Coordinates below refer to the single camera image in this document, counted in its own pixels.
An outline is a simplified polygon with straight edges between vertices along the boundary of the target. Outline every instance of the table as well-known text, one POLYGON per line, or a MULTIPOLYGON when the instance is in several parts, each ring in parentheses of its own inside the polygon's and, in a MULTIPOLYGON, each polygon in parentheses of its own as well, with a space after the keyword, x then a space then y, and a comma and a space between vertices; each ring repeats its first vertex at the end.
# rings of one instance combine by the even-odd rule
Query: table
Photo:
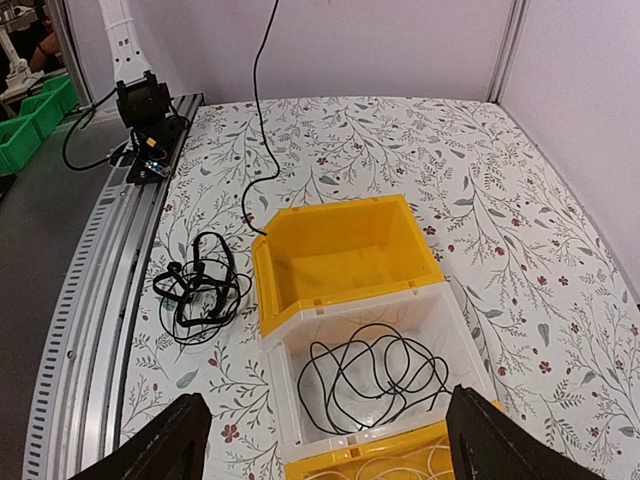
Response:
MULTIPOLYGON (((640 314, 587 214, 498 106, 419 98, 264 102, 282 165, 249 196, 280 208, 404 194, 451 283, 505 412, 606 478, 640 478, 640 314)), ((255 104, 201 107, 170 185, 132 339, 121 441, 170 401, 201 392, 213 414, 205 478, 278 479, 255 287, 232 326, 180 349, 151 289, 204 230, 252 274, 244 186, 274 166, 255 104)))

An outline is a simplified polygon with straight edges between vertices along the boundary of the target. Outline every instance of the green crate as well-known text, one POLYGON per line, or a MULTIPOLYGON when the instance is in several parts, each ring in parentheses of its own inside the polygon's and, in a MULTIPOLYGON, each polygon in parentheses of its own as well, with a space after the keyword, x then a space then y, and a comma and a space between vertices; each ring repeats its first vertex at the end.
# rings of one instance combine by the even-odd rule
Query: green crate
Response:
POLYGON ((46 92, 29 97, 20 106, 20 116, 32 115, 33 125, 41 140, 58 126, 64 113, 56 98, 56 92, 46 92))
POLYGON ((33 125, 33 115, 0 123, 0 175, 22 170, 40 143, 40 136, 33 125))
POLYGON ((78 104, 78 96, 68 75, 52 78, 44 82, 42 92, 53 92, 63 114, 69 113, 78 104))
POLYGON ((46 82, 44 82, 44 86, 42 87, 43 92, 54 92, 62 87, 67 80, 69 80, 69 75, 61 75, 59 77, 50 78, 46 82))

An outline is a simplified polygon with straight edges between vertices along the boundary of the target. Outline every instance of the coiled black cable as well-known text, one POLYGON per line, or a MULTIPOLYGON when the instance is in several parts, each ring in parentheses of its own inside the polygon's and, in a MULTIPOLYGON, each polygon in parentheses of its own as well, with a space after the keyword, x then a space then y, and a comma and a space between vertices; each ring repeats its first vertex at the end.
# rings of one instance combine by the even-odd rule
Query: coiled black cable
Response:
POLYGON ((202 232, 193 241, 193 260, 184 265, 171 262, 166 272, 153 279, 153 291, 161 297, 158 305, 160 324, 179 345, 206 343, 231 324, 238 313, 240 301, 249 293, 251 285, 251 277, 236 272, 233 253, 222 235, 202 232), (218 239, 225 260, 200 257, 200 242, 207 235, 218 239), (223 267, 223 280, 205 273, 207 262, 223 267), (240 288, 240 277, 249 283, 244 292, 240 288), (167 326, 162 312, 169 310, 170 306, 173 307, 173 318, 167 326))
MULTIPOLYGON (((446 387, 446 382, 449 378, 449 367, 447 362, 438 356, 434 356, 431 351, 422 345, 421 343, 403 337, 398 330, 391 325, 384 323, 370 323, 358 328, 349 340, 334 348, 327 347, 322 342, 312 342, 309 346, 309 361, 302 368, 298 377, 298 395, 300 401, 307 415, 309 416, 313 425, 320 431, 331 435, 346 435, 350 433, 356 433, 363 429, 373 428, 381 425, 389 424, 399 418, 404 412, 422 402, 430 402, 427 405, 427 411, 430 411, 438 396, 442 393, 451 395, 451 391, 446 387), (367 329, 386 329, 391 333, 379 335, 373 343, 369 343, 365 340, 358 339, 363 331, 367 329), (376 347, 383 345, 383 356, 380 362, 379 356, 376 355, 376 347), (390 370, 390 358, 389 351, 394 345, 399 345, 403 348, 406 362, 402 375, 394 376, 390 370), (349 357, 348 354, 355 346, 363 347, 361 351, 349 357), (316 354, 316 348, 321 347, 324 352, 316 354), (373 379, 375 385, 369 385, 367 390, 373 388, 373 393, 364 393, 354 386, 353 378, 362 378, 363 366, 362 362, 358 360, 364 355, 368 355, 371 363, 371 371, 373 372, 373 379), (415 367, 416 357, 421 358, 421 364, 415 369, 414 373, 410 375, 410 371, 413 366, 415 367), (323 378, 321 372, 321 365, 318 363, 323 358, 327 358, 335 368, 335 375, 330 379, 328 383, 325 383, 326 379, 323 378), (381 363, 383 371, 379 372, 378 364, 381 363), (303 380, 308 374, 315 372, 317 380, 319 380, 320 387, 322 389, 322 416, 324 418, 319 419, 316 412, 316 416, 312 413, 305 395, 303 392, 303 380), (425 392, 429 387, 433 386, 435 382, 435 390, 430 389, 425 392), (336 393, 336 390, 340 388, 340 396, 336 393), (379 402, 385 401, 390 398, 390 402, 386 407, 386 410, 378 415, 378 418, 374 421, 364 422, 355 412, 350 412, 342 404, 345 394, 344 391, 355 394, 355 397, 362 399, 363 401, 375 401, 376 405, 380 405, 379 402), (345 419, 347 423, 352 423, 356 426, 356 429, 350 429, 344 426, 345 419)), ((394 368, 400 367, 397 363, 393 364, 394 368)), ((309 395, 317 395, 318 392, 306 392, 309 395)), ((362 402, 358 403, 358 411, 362 412, 366 410, 366 406, 362 402)))

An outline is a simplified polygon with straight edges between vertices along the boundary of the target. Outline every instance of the black power cord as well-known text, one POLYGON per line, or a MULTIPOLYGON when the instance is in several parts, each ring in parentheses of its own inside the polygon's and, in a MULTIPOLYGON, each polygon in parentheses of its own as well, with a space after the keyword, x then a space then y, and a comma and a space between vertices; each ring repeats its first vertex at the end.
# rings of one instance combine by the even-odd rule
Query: black power cord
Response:
POLYGON ((91 170, 92 168, 96 168, 102 165, 103 163, 107 163, 113 159, 120 158, 125 154, 129 153, 129 151, 122 151, 120 153, 116 153, 116 154, 104 157, 98 160, 97 162, 90 163, 88 165, 82 165, 82 166, 72 165, 71 162, 69 162, 69 158, 67 157, 67 148, 69 146, 69 140, 71 139, 71 135, 73 135, 73 132, 75 132, 76 129, 78 128, 78 125, 80 125, 80 123, 82 123, 82 121, 85 118, 87 118, 87 116, 91 115, 93 117, 98 107, 100 107, 103 103, 109 100, 115 93, 116 93, 116 89, 114 88, 109 93, 107 93, 107 95, 105 95, 102 99, 100 99, 98 103, 91 105, 91 107, 85 110, 85 112, 82 115, 80 115, 80 117, 78 117, 78 119, 75 122, 73 122, 73 125, 71 125, 71 128, 67 132, 66 137, 64 137, 64 142, 62 143, 62 161, 64 162, 64 164, 67 166, 69 170, 73 170, 74 172, 85 172, 87 170, 91 170))
MULTIPOLYGON (((387 425, 395 421, 410 408, 422 402, 430 401, 427 406, 427 411, 431 411, 440 394, 447 393, 451 395, 451 391, 446 387, 449 378, 449 366, 447 362, 442 357, 434 356, 431 351, 421 343, 403 337, 398 330, 385 323, 363 325, 351 335, 351 338, 349 338, 347 342, 334 348, 329 348, 322 342, 312 342, 309 346, 309 356, 311 358, 304 365, 298 377, 298 396, 313 425, 315 425, 318 430, 331 435, 347 435, 362 431, 363 429, 387 425), (391 333, 379 335, 373 343, 369 343, 357 338, 358 335, 367 329, 377 329, 378 331, 376 333, 379 333, 380 329, 383 329, 391 331, 391 333), (378 347, 378 345, 380 345, 378 350, 384 346, 382 358, 379 358, 379 355, 376 356, 376 347, 378 347), (352 356, 348 356, 349 351, 356 346, 362 348, 352 356), (397 358, 391 361, 389 352, 394 346, 402 347, 406 359, 404 367, 399 364, 397 358), (319 355, 316 354, 316 347, 321 347, 324 352, 319 355), (359 361, 365 355, 368 355, 370 367, 363 361, 359 361), (322 365, 319 363, 319 361, 325 357, 327 357, 327 360, 335 369, 333 379, 328 382, 329 388, 327 388, 325 384, 325 378, 323 378, 321 372, 322 365), (415 367, 416 358, 421 359, 421 363, 414 369, 413 373, 410 374, 412 370, 412 360, 414 362, 413 366, 415 367), (359 379, 359 383, 362 383, 364 374, 370 371, 369 368, 371 368, 373 372, 373 383, 367 385, 365 393, 361 391, 363 390, 362 388, 354 385, 354 379, 359 379), (392 370, 400 370, 402 374, 394 375, 392 370), (318 380, 322 389, 322 414, 324 421, 319 421, 319 419, 314 417, 303 395, 303 379, 305 375, 312 373, 312 371, 315 372, 315 379, 318 380), (347 402, 349 404, 348 407, 343 405, 345 396, 349 398, 347 402), (373 421, 364 422, 361 418, 358 418, 356 412, 353 412, 354 406, 358 412, 366 411, 367 400, 374 402, 376 405, 380 405, 380 402, 386 398, 391 399, 386 410, 373 421), (353 430, 345 427, 345 423, 352 423, 356 426, 356 429, 353 430)), ((305 389, 305 391, 307 395, 317 395, 318 393, 315 391, 311 392, 310 389, 305 389)))
POLYGON ((202 232, 193 241, 193 260, 185 265, 171 262, 166 272, 153 279, 153 291, 162 298, 158 305, 160 324, 179 345, 206 343, 222 328, 231 324, 238 313, 240 301, 249 293, 251 285, 251 277, 236 272, 233 252, 222 235, 202 232), (200 242, 208 235, 218 239, 225 260, 201 258, 200 242), (222 266, 223 280, 205 273, 207 262, 222 266), (249 282, 244 292, 240 289, 239 277, 249 282), (178 293, 178 287, 182 290, 181 293, 178 293), (162 314, 170 306, 168 302, 173 302, 171 307, 174 308, 170 326, 165 325, 162 314), (192 318, 195 311, 199 313, 192 318))
POLYGON ((264 118, 262 117, 262 109, 260 108, 260 99, 258 97, 258 62, 260 61, 260 56, 262 55, 262 51, 264 50, 264 47, 267 44, 267 39, 269 38, 269 32, 271 31, 273 20, 276 18, 278 3, 280 3, 280 0, 275 0, 273 4, 273 10, 271 11, 271 18, 269 18, 269 23, 267 24, 267 30, 264 32, 264 38, 262 39, 262 44, 260 45, 260 48, 258 49, 258 53, 256 55, 256 59, 253 62, 253 97, 256 101, 256 109, 258 110, 258 118, 260 120, 260 133, 262 134, 262 142, 264 143, 264 148, 266 148, 267 153, 271 157, 271 160, 273 160, 273 163, 276 165, 276 173, 268 177, 256 178, 255 180, 252 180, 251 182, 249 182, 249 185, 247 185, 247 187, 244 189, 244 192, 242 193, 242 200, 240 202, 240 205, 242 207, 242 216, 244 217, 245 222, 247 223, 247 225, 251 230, 253 230, 254 232, 260 235, 266 235, 266 233, 254 227, 253 225, 251 225, 251 221, 249 219, 249 216, 247 215, 245 201, 247 199, 247 193, 249 192, 249 189, 251 189, 251 187, 253 187, 254 185, 257 185, 260 182, 275 180, 280 176, 280 164, 278 163, 278 160, 276 160, 276 157, 271 151, 271 148, 269 148, 269 142, 267 142, 267 134, 264 131, 264 118))

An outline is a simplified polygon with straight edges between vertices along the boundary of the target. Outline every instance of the gray floor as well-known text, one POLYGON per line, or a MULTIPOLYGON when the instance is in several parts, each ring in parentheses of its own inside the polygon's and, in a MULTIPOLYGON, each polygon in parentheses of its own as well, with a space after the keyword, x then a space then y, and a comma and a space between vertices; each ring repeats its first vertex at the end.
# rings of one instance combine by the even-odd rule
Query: gray floor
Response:
MULTIPOLYGON (((40 147, 0 202, 0 476, 7 479, 22 475, 31 396, 51 314, 109 173, 106 165, 83 173, 64 167, 59 151, 67 128, 59 127, 40 147)), ((96 120, 74 139, 71 158, 89 163, 105 153, 99 145, 116 146, 125 138, 119 120, 96 120)))

